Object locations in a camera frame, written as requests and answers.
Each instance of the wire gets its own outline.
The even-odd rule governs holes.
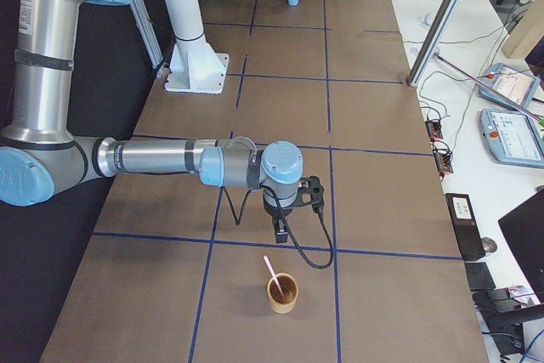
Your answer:
[[[297,249],[298,253],[300,254],[300,256],[303,258],[304,261],[306,261],[306,263],[310,266],[310,267],[313,267],[313,268],[316,268],[316,269],[325,269],[325,268],[328,268],[331,264],[332,264],[332,260],[334,259],[334,249],[332,247],[332,240],[331,240],[331,237],[329,236],[329,233],[327,232],[326,230],[326,227],[325,227],[325,221],[323,219],[323,208],[320,207],[320,209],[317,211],[317,215],[320,219],[320,224],[321,224],[321,228],[323,229],[323,232],[325,233],[325,237],[326,237],[326,240],[329,244],[329,260],[326,262],[326,264],[316,264],[314,262],[312,262],[308,256],[306,255],[306,253],[303,251],[303,249],[300,247],[300,245],[298,244],[298,241],[297,239],[295,238],[295,235],[292,233],[291,231],[291,227],[289,227],[289,223],[287,223],[287,218],[286,216],[284,215],[283,213],[283,207],[281,206],[280,204],[280,199],[278,198],[278,195],[276,195],[274,189],[272,189],[271,187],[267,186],[267,185],[264,185],[264,184],[261,184],[260,187],[262,189],[265,189],[267,190],[271,195],[272,197],[274,198],[274,201],[275,201],[275,205],[276,207],[278,208],[278,211],[280,212],[280,218],[281,218],[281,221],[283,223],[283,226],[284,228],[286,229],[287,231],[287,234],[291,237],[291,240],[292,240],[292,243],[293,245],[295,246],[295,248]]]
[[[544,291],[538,291],[538,292],[533,292],[533,293],[526,293],[526,294],[523,294],[523,295],[515,295],[513,297],[510,297],[510,298],[499,298],[499,299],[492,299],[493,302],[496,302],[496,301],[509,301],[511,299],[515,299],[515,298],[522,298],[522,297],[532,297],[533,295],[540,295],[544,293]]]
[[[246,203],[247,203],[247,199],[249,198],[249,195],[251,195],[251,193],[253,193],[253,190],[248,190],[246,192],[246,195],[244,196],[244,201],[242,202],[241,206],[240,206],[240,215],[239,216],[236,216],[236,211],[235,211],[235,206],[234,204],[232,203],[232,200],[230,199],[230,194],[229,192],[227,191],[227,188],[226,187],[222,187],[221,189],[223,189],[225,195],[227,196],[227,200],[229,201],[229,206],[230,206],[230,212],[232,213],[232,217],[235,218],[235,224],[236,225],[240,225],[241,223],[241,218],[244,216],[244,210],[246,209]]]
[[[533,345],[535,344],[536,340],[542,336],[542,333],[544,333],[544,329],[542,329],[538,335],[536,335],[533,340],[531,340],[531,342],[529,343],[529,347],[525,350],[525,353],[523,356],[521,356],[521,359],[519,360],[519,363],[523,363],[524,360],[527,358],[527,356],[529,356],[529,352],[531,350],[531,348],[533,347]]]
[[[169,176],[172,174],[188,174],[189,172],[164,172],[164,173],[153,173],[153,172],[120,172],[120,174],[144,174],[146,176]]]
[[[513,337],[514,339],[517,339],[517,336],[514,336],[510,333],[503,333],[503,332],[482,332],[482,335],[491,335],[491,336],[508,336]]]
[[[494,31],[492,31],[490,34],[486,34],[484,36],[480,36],[480,37],[476,37],[476,38],[473,38],[472,40],[459,40],[457,42],[439,42],[439,44],[464,44],[464,43],[472,43],[472,42],[475,42],[476,40],[480,40],[482,38],[486,38],[486,37],[489,37],[491,36],[493,33],[495,33],[496,31],[499,31],[500,29],[503,29],[504,26],[501,26],[501,27],[497,27]],[[410,44],[423,44],[425,43],[424,41],[423,42],[411,42],[411,41],[406,41],[406,42],[403,42],[403,43],[410,43]]]

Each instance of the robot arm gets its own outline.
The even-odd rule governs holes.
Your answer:
[[[85,1],[21,0],[14,119],[0,134],[1,201],[30,206],[88,180],[118,173],[198,173],[203,184],[263,189],[264,209],[272,216],[277,242],[286,242],[286,216],[296,207],[311,205],[324,227],[323,188],[315,176],[302,178],[302,154],[289,142],[260,150],[241,137],[115,141],[72,136],[66,118],[78,9]],[[130,0],[92,1],[127,4]],[[180,4],[192,9],[180,9]],[[207,84],[210,79],[217,84],[215,76],[224,77],[226,67],[206,43],[197,0],[167,0],[167,7],[180,72],[189,75],[174,82],[181,88],[216,92]]]

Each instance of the silver cylindrical link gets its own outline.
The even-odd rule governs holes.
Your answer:
[[[38,144],[71,142],[66,130],[70,82],[69,71],[17,65],[13,121],[2,135]]]
[[[42,145],[72,141],[66,118],[78,9],[84,1],[21,0],[14,117],[2,131],[5,138]]]
[[[103,141],[98,150],[103,173],[172,173],[197,171],[200,154],[214,139]]]

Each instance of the white metal base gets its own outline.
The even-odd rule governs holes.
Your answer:
[[[215,65],[216,69],[199,79],[194,74],[195,69],[191,70],[190,54],[187,56],[188,68],[186,68],[176,45],[170,62],[170,74],[164,88],[175,93],[221,94],[226,79],[227,67],[229,66],[229,55],[214,53],[212,48],[209,47],[207,58],[211,60],[208,63]],[[195,67],[201,64],[201,62],[197,63],[195,64],[195,61],[193,61],[192,65]]]

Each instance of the black device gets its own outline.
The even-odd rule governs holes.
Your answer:
[[[499,220],[502,234],[536,296],[544,295],[544,190],[514,208]],[[473,300],[491,332],[512,334],[494,336],[502,354],[523,353],[523,323],[544,318],[544,304],[522,305],[507,289],[476,292]]]
[[[448,204],[462,259],[465,261],[479,260],[485,256],[485,250],[468,195],[446,193],[445,200]]]
[[[519,268],[535,292],[544,292],[544,190],[499,220]],[[544,294],[537,293],[544,302]]]

